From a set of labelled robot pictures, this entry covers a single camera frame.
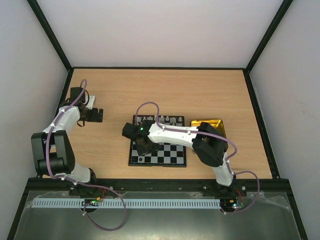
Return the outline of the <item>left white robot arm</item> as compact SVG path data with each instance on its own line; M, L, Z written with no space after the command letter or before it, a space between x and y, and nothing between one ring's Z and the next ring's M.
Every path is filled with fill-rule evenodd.
M74 126L86 122L101 123L103 109L93 107L96 97L81 87L72 87L70 97L63 101L52 123L31 136L35 171L38 176L71 180L73 184L95 184L97 177L91 168L76 162L68 134Z

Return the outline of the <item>gold metal tin tray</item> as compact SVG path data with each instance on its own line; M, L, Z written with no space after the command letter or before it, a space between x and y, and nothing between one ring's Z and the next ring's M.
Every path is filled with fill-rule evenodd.
M224 128L224 123L222 119L193 119L190 121L190 126L191 127L198 127L201 125L201 122L205 122L210 124L213 128L215 128L215 130L224 138L226 138L226 132L225 132L225 128ZM203 137L203 140L210 144L212 147L214 146L218 146L218 143L222 143L223 141L220 139L209 139L208 136Z

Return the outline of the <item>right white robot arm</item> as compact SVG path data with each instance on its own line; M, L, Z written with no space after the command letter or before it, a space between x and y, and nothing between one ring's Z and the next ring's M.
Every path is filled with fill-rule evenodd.
M229 158L238 149L207 122L201 122L199 126L172 126L154 120L143 120L140 124L127 122L122 136L135 142L137 152L142 156L160 150L161 143L190 148L203 164L212 167L222 195L229 196L236 189Z

